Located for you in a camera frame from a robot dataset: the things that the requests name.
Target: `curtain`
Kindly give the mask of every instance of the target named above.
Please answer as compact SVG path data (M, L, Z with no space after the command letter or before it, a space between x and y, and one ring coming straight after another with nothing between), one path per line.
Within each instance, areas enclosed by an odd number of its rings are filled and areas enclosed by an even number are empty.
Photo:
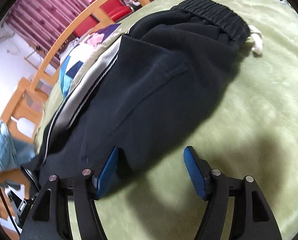
M5 22L25 40L49 51L60 34L91 1L93 0L17 0ZM131 0L120 1L125 5ZM57 62L59 55L58 51L55 55Z

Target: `bed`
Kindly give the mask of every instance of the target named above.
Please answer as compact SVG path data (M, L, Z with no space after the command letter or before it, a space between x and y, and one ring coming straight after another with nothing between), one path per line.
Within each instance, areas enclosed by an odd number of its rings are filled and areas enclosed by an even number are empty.
M40 79L54 85L37 125L37 152L44 127L63 99L57 73L48 76L45 66L79 21L92 12L101 20L97 28L111 23L94 9L105 1L95 1L70 24L31 82L33 94ZM145 6L121 21L124 31L145 15L183 0L139 1ZM251 41L247 41L240 52L240 73L214 114L148 172L96 203L108 239L194 238L205 203L196 196L183 164L187 145L193 145L201 158L228 176L252 175L273 210L282 238L298 238L298 15L275 0L214 1L262 31L264 53L253 55ZM231 201L228 220L232 207ZM73 203L69 209L72 233L79 239ZM228 238L229 231L226 221L222 239Z

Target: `silver rivet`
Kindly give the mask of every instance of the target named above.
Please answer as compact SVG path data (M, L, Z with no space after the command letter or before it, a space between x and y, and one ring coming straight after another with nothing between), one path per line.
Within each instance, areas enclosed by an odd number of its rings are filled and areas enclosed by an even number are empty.
M221 174L220 170L212 170L211 173L215 176L219 176Z
M49 177L49 181L55 181L57 179L57 175L51 175Z
M88 176L91 174L91 170L90 169L85 169L82 171L83 176Z
M254 179L253 179L253 177L251 177L251 176L246 176L246 181L248 181L248 182L253 182Z

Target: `ribbed waistband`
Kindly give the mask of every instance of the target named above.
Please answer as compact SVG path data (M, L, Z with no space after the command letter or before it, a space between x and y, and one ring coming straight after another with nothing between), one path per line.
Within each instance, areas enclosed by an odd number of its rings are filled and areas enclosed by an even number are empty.
M239 15L225 5L211 0L185 0L173 6L171 10L183 10L210 21L227 33L239 46L250 36L248 25Z

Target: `wooden bed rail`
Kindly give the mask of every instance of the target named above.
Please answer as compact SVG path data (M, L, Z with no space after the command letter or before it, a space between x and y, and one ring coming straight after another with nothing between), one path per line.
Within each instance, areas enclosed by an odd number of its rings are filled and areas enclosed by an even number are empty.
M60 35L60 37L55 41L53 46L50 48L48 54L44 58L43 62L41 63L34 79L32 80L30 89L35 90L40 79L45 80L50 85L54 86L56 81L59 77L59 70L60 67L58 67L57 71L51 76L48 75L45 70L54 57L54 55L57 53L57 51L60 49L62 44L69 38L69 36L73 33L73 31L91 14L93 14L99 21L99 23L90 31L94 32L96 30L105 28L106 26L114 23L109 16L100 8L101 5L103 5L108 0L95 0L92 4L90 4L81 14L79 14L73 22L69 24L69 26L63 31L63 33ZM138 0L142 6L147 5L150 3L150 0Z

